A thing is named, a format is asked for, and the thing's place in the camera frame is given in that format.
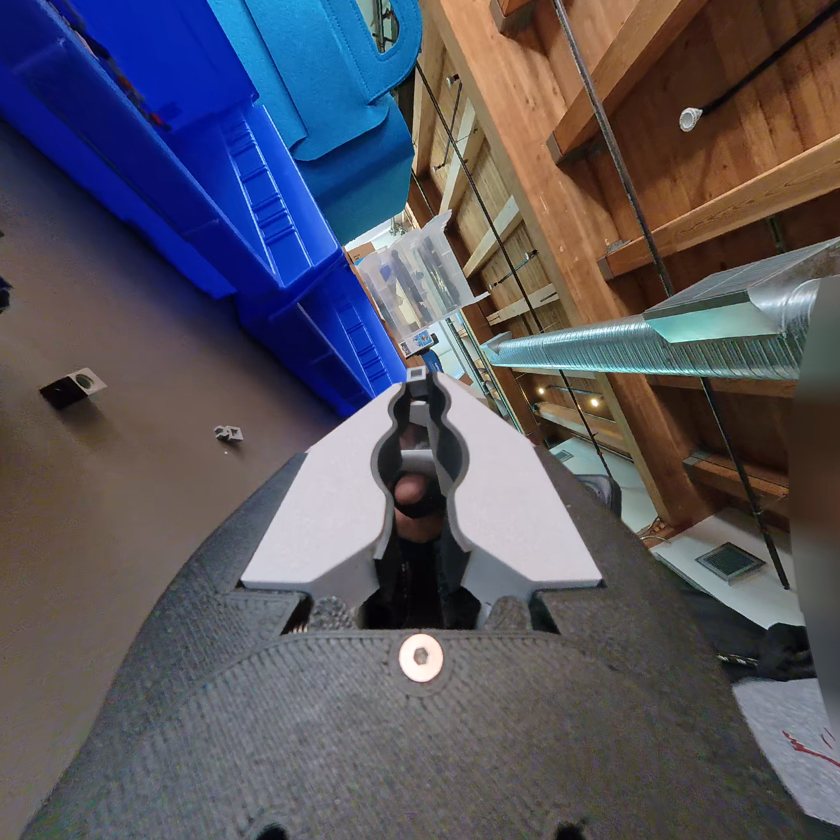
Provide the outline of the person's black jacket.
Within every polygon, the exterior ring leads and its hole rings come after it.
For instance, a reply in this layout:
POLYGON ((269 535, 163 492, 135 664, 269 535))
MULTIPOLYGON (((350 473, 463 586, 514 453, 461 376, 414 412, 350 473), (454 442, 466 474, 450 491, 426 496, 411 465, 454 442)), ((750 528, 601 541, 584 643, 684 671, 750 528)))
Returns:
POLYGON ((805 626, 777 623, 741 647, 739 651, 716 652, 716 659, 731 682, 746 678, 785 682, 816 677, 805 626))

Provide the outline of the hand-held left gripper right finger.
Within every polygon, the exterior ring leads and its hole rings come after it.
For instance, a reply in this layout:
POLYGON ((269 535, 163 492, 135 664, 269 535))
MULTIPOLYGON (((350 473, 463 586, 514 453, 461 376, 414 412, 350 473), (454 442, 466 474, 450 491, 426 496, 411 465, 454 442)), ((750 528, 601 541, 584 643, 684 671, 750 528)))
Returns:
POLYGON ((479 603, 477 626, 505 597, 600 585, 602 573, 535 447, 445 373, 428 376, 429 420, 461 444, 461 471, 446 500, 448 589, 479 603))

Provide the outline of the light blue felt bag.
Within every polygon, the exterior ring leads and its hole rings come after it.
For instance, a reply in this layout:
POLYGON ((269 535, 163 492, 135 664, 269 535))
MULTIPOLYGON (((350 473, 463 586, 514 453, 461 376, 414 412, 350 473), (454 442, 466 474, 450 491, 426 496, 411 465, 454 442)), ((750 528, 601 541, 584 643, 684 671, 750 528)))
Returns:
POLYGON ((422 44, 418 2, 390 2, 397 37, 378 50, 357 2, 210 2, 341 245, 399 214, 414 147, 392 90, 422 44))

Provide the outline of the black and white lego cube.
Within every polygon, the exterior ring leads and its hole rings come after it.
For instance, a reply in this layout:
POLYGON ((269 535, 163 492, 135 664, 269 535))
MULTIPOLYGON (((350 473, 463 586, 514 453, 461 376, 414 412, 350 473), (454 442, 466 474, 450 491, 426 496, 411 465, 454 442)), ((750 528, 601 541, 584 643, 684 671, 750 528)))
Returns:
POLYGON ((38 393, 50 407, 61 412, 70 406, 89 400, 107 387, 98 374, 86 367, 41 386, 38 393))

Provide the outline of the clear plastic drawer stack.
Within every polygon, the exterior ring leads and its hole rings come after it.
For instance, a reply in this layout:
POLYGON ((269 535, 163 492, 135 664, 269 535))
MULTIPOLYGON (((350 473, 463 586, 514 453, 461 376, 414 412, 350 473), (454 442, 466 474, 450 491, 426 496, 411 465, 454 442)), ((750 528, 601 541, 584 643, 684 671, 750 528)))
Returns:
POLYGON ((474 296, 448 242, 445 229, 451 215, 447 210, 433 217, 358 265, 395 345, 489 295, 474 296))

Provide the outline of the blue plastic bin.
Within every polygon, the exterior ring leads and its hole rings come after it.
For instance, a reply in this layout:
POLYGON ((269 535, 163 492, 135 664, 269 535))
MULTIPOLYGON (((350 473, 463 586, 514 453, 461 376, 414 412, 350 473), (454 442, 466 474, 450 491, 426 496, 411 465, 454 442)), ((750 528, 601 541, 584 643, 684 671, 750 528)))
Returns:
POLYGON ((341 248, 289 286, 239 292, 245 330, 336 414, 406 381, 406 366, 341 248))
POLYGON ((211 297, 289 286, 342 248, 208 2, 4 1, 1 37, 2 117, 211 297))

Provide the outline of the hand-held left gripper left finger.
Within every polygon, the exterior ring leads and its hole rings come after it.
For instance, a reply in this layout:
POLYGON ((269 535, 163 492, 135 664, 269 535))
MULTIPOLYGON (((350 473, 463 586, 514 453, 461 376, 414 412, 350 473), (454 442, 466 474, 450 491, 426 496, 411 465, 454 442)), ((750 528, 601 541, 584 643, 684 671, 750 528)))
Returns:
POLYGON ((407 383, 392 385, 310 447, 241 574, 246 589, 334 596, 353 610, 376 592, 410 406, 407 383))

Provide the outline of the person's grey shirt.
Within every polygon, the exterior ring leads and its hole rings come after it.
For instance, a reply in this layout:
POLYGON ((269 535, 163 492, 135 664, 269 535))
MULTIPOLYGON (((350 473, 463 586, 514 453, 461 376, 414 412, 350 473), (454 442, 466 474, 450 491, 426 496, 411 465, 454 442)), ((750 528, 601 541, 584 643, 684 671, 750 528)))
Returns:
POLYGON ((806 816, 839 826, 839 745, 818 679, 742 679, 732 692, 763 755, 806 816))

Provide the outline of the person's right hand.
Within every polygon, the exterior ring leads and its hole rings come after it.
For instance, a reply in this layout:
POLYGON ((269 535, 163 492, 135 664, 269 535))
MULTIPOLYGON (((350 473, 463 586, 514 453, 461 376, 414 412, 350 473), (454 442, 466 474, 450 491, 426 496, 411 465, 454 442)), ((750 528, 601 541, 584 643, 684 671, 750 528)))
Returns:
POLYGON ((407 516, 403 510, 424 501, 430 480, 422 474, 404 474, 395 483, 395 528, 400 539, 414 544, 426 544, 438 538, 444 519, 441 511, 430 511, 420 517, 407 516))

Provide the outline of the silver ventilation duct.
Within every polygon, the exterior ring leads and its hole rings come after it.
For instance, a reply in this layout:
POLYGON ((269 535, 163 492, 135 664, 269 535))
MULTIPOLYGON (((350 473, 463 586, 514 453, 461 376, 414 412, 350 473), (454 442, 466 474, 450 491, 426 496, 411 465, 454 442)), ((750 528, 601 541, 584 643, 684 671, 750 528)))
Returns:
POLYGON ((496 367, 795 382, 839 240, 719 271, 638 315, 483 343, 496 367))

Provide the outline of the grey desk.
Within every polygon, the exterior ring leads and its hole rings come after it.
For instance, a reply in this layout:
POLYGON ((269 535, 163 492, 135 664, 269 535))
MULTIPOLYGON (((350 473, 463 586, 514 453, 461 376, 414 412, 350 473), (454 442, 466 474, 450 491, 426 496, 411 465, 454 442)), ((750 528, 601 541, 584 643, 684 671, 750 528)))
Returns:
POLYGON ((1 200, 1 832, 18 838, 181 565, 338 419, 5 122, 1 200), (108 387, 54 410, 39 388, 81 368, 108 387))

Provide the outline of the wall air vent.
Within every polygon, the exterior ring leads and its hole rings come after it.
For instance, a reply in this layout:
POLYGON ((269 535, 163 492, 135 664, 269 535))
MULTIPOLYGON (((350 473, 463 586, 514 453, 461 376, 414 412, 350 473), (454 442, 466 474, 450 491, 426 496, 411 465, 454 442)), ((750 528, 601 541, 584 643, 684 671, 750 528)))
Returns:
POLYGON ((728 585, 760 572, 767 564, 731 542, 725 542, 703 553, 696 558, 696 562, 728 585))

